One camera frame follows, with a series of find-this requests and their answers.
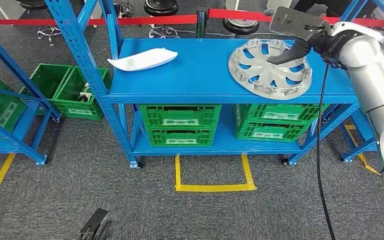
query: rolling chair base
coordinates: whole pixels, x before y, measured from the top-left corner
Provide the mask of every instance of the rolling chair base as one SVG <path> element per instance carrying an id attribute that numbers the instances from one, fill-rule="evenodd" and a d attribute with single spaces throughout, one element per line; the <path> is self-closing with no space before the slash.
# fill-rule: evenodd
<path id="1" fill-rule="evenodd" d="M 150 39 L 180 38 L 178 31 L 168 26 L 157 26 L 149 31 Z"/>
<path id="2" fill-rule="evenodd" d="M 49 25 L 48 29 L 42 30 L 41 27 L 39 27 L 37 30 L 37 38 L 43 39 L 44 36 L 47 36 L 49 40 L 49 45 L 51 47 L 55 46 L 55 43 L 52 41 L 52 37 L 60 34 L 61 34 L 60 29 L 53 25 Z"/>

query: stanchion post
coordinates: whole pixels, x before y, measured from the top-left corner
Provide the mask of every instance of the stanchion post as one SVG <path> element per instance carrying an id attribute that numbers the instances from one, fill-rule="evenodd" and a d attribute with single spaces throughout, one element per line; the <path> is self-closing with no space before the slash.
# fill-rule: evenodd
<path id="1" fill-rule="evenodd" d="M 208 21 L 208 7 L 198 6 L 196 9 L 197 22 L 196 22 L 196 38 L 202 39 L 205 37 L 207 21 Z"/>

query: silver hubcap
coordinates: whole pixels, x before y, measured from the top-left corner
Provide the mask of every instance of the silver hubcap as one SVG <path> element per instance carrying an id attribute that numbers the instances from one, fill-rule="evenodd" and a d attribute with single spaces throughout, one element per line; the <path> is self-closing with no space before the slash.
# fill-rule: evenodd
<path id="1" fill-rule="evenodd" d="M 270 56 L 278 56 L 291 46 L 282 40 L 251 39 L 230 56 L 228 67 L 233 78 L 259 96 L 288 100 L 305 93 L 312 81 L 312 69 L 305 57 L 273 65 Z"/>

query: robotic arm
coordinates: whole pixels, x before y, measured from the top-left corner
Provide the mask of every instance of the robotic arm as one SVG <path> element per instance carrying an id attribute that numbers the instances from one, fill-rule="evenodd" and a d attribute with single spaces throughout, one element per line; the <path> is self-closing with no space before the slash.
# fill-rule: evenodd
<path id="1" fill-rule="evenodd" d="M 347 72 L 371 124 L 384 169 L 384 36 L 352 22 L 331 26 L 317 16 L 286 7 L 277 9 L 269 28 L 296 40 L 289 51 L 269 57 L 268 62 L 278 65 L 300 59 L 313 48 L 331 66 Z"/>

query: crate label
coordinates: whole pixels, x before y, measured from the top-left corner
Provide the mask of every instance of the crate label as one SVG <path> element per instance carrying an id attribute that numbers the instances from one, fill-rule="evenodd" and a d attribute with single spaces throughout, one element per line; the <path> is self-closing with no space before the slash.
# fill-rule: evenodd
<path id="1" fill-rule="evenodd" d="M 241 124 L 241 110 L 239 109 L 239 104 L 236 104 L 236 122 L 238 126 Z"/>
<path id="2" fill-rule="evenodd" d="M 299 113 L 282 113 L 282 112 L 266 112 L 263 119 L 284 119 L 284 120 L 298 120 Z"/>
<path id="3" fill-rule="evenodd" d="M 283 133 L 270 133 L 270 132 L 254 132 L 252 134 L 253 138 L 266 138 L 266 139 L 282 139 L 284 136 Z"/>
<path id="4" fill-rule="evenodd" d="M 77 109 L 68 109 L 68 113 L 70 114 L 83 114 L 83 115 L 93 115 L 93 113 L 89 110 L 77 110 Z"/>
<path id="5" fill-rule="evenodd" d="M 6 108 L 5 112 L 0 116 L 0 126 L 4 127 L 5 124 L 7 124 L 8 119 L 10 119 L 11 115 L 13 114 L 14 110 L 18 106 L 15 102 L 10 102 L 8 107 Z"/>
<path id="6" fill-rule="evenodd" d="M 192 125 L 198 126 L 198 119 L 164 119 L 162 125 Z"/>
<path id="7" fill-rule="evenodd" d="M 167 139 L 165 144 L 197 144 L 196 139 Z"/>

